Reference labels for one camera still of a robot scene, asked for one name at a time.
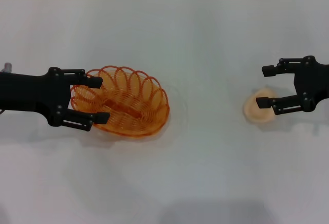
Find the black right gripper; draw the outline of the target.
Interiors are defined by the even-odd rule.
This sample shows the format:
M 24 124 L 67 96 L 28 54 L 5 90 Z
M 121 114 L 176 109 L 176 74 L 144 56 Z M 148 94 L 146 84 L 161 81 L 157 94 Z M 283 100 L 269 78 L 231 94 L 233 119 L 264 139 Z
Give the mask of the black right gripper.
M 260 109 L 272 108 L 275 115 L 312 112 L 317 104 L 328 99 L 328 64 L 320 64 L 315 57 L 280 58 L 277 65 L 262 67 L 264 77 L 294 74 L 296 95 L 280 98 L 257 97 Z

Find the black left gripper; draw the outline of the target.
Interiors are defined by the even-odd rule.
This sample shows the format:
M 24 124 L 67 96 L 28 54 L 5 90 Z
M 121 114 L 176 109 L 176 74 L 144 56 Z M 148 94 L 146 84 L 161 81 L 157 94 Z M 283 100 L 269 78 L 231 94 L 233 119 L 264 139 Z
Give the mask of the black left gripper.
M 35 112 L 49 125 L 90 131 L 94 124 L 106 124 L 110 113 L 85 113 L 68 109 L 70 86 L 99 89 L 101 77 L 88 76 L 84 69 L 49 68 L 42 76 L 1 73 L 1 110 Z

